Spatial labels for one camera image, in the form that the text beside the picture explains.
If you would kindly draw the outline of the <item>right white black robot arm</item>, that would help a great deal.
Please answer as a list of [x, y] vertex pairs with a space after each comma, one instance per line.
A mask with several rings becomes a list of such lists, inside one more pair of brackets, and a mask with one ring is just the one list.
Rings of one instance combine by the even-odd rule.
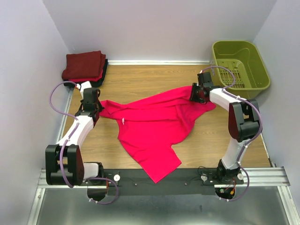
[[258, 104], [255, 99], [243, 99], [214, 85], [210, 72], [201, 71], [197, 79], [198, 82], [192, 84], [190, 100], [200, 104], [212, 102], [228, 111], [231, 139], [215, 173], [217, 181], [225, 184], [238, 176], [246, 148], [261, 133]]

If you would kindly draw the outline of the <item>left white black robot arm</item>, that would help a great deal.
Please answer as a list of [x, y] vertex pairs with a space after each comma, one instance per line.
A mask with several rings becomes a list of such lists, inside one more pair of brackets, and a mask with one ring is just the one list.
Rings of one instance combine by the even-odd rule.
[[74, 122], [56, 144], [45, 149], [45, 172], [48, 185], [81, 185], [88, 179], [93, 185], [103, 182], [104, 174], [99, 170], [99, 163], [88, 166], [90, 172], [85, 172], [80, 148], [87, 134], [97, 123], [100, 112], [104, 109], [98, 97], [98, 88], [85, 88], [80, 108], [75, 114]]

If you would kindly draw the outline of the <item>pink t shirt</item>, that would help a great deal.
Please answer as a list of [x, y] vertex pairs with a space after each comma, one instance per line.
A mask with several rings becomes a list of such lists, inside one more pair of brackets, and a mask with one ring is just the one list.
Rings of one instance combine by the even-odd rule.
[[116, 120], [121, 145], [154, 183], [181, 165], [172, 146], [190, 134], [201, 115], [216, 107], [190, 101], [191, 89], [180, 87], [128, 104], [101, 101], [100, 116]]

